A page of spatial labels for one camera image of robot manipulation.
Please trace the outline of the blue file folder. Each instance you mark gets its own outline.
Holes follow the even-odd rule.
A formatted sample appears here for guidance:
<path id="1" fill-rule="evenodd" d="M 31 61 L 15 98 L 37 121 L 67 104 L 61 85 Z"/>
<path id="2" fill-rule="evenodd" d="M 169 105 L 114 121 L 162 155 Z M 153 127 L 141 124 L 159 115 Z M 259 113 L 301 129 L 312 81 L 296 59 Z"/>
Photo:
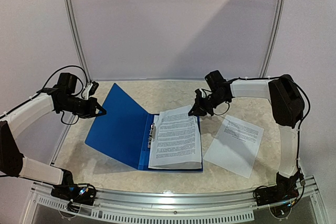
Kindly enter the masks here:
<path id="1" fill-rule="evenodd" d="M 107 114 L 95 118 L 86 145 L 137 170 L 203 171 L 200 121 L 188 116 L 191 106 L 151 114 L 114 84 L 103 107 Z"/>

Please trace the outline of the white paper sheet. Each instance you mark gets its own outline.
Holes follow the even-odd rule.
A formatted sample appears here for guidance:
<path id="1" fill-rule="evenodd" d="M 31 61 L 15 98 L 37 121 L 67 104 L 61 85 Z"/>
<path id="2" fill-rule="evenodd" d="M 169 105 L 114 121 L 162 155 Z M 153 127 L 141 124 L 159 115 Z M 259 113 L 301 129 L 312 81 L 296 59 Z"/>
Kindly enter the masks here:
<path id="1" fill-rule="evenodd" d="M 249 178 L 259 151 L 264 129 L 233 116 L 225 116 L 204 160 Z"/>

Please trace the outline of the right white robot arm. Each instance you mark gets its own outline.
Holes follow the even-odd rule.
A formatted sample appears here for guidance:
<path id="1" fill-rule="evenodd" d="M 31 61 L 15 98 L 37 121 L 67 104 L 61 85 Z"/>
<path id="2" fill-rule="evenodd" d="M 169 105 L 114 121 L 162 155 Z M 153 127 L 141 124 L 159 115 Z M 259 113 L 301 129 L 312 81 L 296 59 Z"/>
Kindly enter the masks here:
<path id="1" fill-rule="evenodd" d="M 269 101 L 272 115 L 280 131 L 280 165 L 271 196 L 276 201 L 291 194 L 292 186 L 301 177 L 299 129 L 308 114 L 301 91 L 292 77 L 284 74 L 269 78 L 235 78 L 226 80 L 216 70 L 205 80 L 209 91 L 197 89 L 190 116 L 213 116 L 220 104 L 230 104 L 234 98 L 262 98 Z M 251 176 L 261 144 L 262 129 L 232 116 L 225 116 L 204 159 L 240 176 Z"/>

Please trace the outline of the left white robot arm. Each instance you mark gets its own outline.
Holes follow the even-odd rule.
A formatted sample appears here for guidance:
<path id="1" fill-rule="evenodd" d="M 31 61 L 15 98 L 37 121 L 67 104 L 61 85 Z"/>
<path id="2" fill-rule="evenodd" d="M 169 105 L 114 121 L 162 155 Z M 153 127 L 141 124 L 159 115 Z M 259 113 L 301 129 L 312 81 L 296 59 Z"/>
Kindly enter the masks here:
<path id="1" fill-rule="evenodd" d="M 99 84 L 90 82 L 76 94 L 77 80 L 74 74 L 61 73 L 52 88 L 43 87 L 17 108 L 1 115 L 1 172 L 5 177 L 51 184 L 58 186 L 58 192 L 67 200 L 77 197 L 78 188 L 73 185 L 70 171 L 26 157 L 16 144 L 23 131 L 51 112 L 70 112 L 81 119 L 106 115 L 106 110 L 93 97 Z"/>

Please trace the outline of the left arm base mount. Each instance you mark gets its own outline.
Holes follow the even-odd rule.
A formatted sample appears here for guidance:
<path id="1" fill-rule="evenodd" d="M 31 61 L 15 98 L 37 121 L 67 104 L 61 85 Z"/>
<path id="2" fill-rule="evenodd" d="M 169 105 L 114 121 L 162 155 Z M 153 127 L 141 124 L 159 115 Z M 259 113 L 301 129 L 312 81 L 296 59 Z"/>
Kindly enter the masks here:
<path id="1" fill-rule="evenodd" d="M 51 190 L 51 195 L 69 202 L 93 206 L 97 190 L 91 184 L 57 185 Z"/>

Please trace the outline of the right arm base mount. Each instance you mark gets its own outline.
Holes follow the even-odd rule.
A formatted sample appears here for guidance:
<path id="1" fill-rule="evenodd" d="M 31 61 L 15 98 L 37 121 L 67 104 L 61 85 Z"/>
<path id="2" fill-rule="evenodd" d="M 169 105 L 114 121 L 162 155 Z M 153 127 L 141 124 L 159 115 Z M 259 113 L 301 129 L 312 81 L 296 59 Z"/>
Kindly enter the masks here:
<path id="1" fill-rule="evenodd" d="M 283 202 L 290 199 L 294 199 L 289 207 L 296 205 L 303 197 L 306 181 L 303 179 L 300 181 L 302 186 L 302 192 L 299 193 L 296 183 L 285 189 L 285 183 L 281 182 L 275 186 L 259 186 L 253 191 L 253 198 L 257 203 L 257 206 L 270 205 L 277 202 Z"/>

